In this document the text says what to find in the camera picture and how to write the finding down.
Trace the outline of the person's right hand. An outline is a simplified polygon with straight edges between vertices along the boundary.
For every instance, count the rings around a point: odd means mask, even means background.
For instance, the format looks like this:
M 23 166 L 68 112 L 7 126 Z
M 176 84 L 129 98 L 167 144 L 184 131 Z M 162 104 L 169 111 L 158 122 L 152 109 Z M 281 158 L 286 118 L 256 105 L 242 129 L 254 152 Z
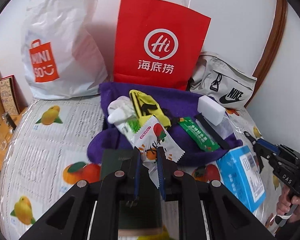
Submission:
M 293 214 L 290 216 L 288 220 L 289 223 L 296 222 L 300 220 L 300 197 L 293 196 L 290 198 L 289 195 L 290 189 L 288 186 L 284 185 L 282 188 L 282 193 L 279 196 L 276 212 L 278 215 L 284 215 L 290 211 L 291 205 L 297 205 L 297 208 L 294 210 Z

